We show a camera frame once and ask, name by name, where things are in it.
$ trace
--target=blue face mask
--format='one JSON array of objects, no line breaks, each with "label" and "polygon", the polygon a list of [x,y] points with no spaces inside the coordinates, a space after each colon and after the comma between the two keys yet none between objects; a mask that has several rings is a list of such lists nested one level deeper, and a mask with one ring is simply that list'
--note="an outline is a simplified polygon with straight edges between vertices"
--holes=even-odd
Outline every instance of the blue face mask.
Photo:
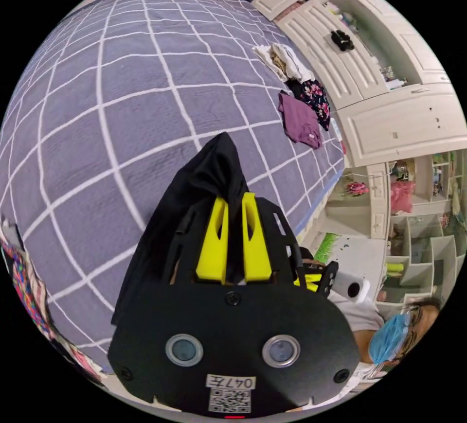
[{"label": "blue face mask", "polygon": [[394,360],[409,331],[410,313],[395,315],[375,333],[368,353],[375,365]]}]

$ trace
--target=purple shirt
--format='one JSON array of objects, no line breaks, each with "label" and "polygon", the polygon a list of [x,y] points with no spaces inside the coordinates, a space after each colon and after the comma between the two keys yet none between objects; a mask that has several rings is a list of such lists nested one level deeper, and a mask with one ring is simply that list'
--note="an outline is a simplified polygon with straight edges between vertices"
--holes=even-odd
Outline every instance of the purple shirt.
[{"label": "purple shirt", "polygon": [[321,147],[323,140],[318,117],[308,105],[281,91],[279,111],[284,115],[286,135],[293,142],[308,144],[313,149]]}]

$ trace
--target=qr code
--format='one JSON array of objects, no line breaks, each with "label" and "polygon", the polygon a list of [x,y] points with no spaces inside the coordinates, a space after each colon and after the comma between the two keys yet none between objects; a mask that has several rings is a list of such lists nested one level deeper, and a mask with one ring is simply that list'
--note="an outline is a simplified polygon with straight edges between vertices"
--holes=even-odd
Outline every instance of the qr code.
[{"label": "qr code", "polygon": [[251,391],[211,389],[209,411],[218,413],[251,413]]}]

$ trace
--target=white towel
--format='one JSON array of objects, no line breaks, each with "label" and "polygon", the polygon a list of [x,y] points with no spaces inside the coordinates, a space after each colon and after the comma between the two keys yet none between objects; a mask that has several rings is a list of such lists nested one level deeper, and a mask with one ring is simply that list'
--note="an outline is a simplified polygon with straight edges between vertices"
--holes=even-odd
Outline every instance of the white towel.
[{"label": "white towel", "polygon": [[[252,50],[283,83],[289,79],[296,79],[300,83],[315,79],[314,74],[298,59],[295,52],[285,44],[274,43],[270,46],[260,45],[258,47],[253,47]],[[286,74],[272,62],[271,51],[274,51],[285,63]]]},{"label": "white towel", "polygon": [[300,83],[314,80],[314,74],[298,59],[295,52],[285,44],[273,44],[271,46],[275,54],[286,64],[288,79],[296,79]]}]

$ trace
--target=woman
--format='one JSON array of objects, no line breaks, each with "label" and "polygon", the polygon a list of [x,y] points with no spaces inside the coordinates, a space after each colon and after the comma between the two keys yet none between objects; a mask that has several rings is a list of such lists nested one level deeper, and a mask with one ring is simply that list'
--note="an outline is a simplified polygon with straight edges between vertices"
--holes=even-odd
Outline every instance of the woman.
[{"label": "woman", "polygon": [[[300,248],[304,265],[323,265],[306,248]],[[346,317],[360,352],[360,363],[342,391],[318,405],[310,402],[297,410],[308,410],[336,402],[355,388],[375,365],[397,365],[433,325],[441,309],[437,298],[429,297],[411,304],[409,310],[385,321],[370,298],[354,303],[331,291],[328,299]]]}]

